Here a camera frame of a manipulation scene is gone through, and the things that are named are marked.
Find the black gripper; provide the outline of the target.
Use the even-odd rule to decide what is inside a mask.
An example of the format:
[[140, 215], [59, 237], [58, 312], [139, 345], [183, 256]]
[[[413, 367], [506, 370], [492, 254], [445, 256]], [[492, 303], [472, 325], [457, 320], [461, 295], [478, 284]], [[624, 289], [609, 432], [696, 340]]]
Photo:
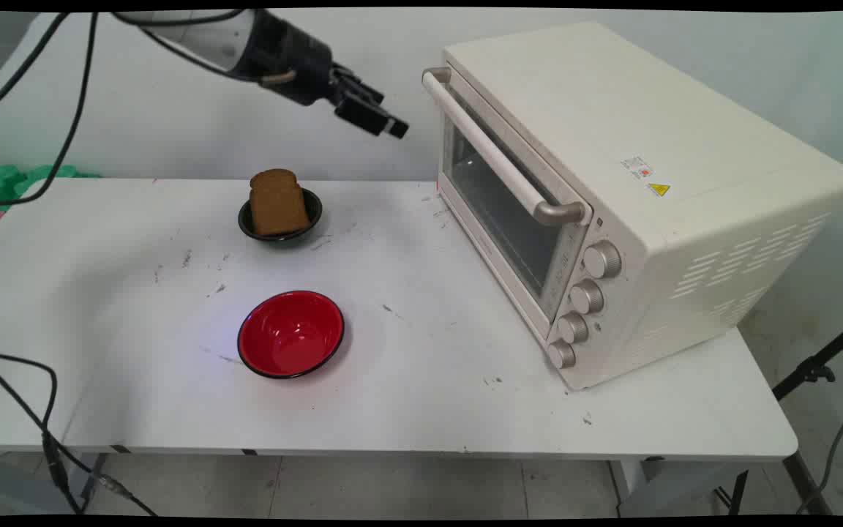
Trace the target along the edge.
[[348, 67], [334, 64], [328, 45], [265, 9], [253, 10], [234, 75], [304, 106], [327, 100], [337, 106], [335, 116], [371, 135], [402, 139], [409, 130], [407, 122], [379, 106], [384, 94]]

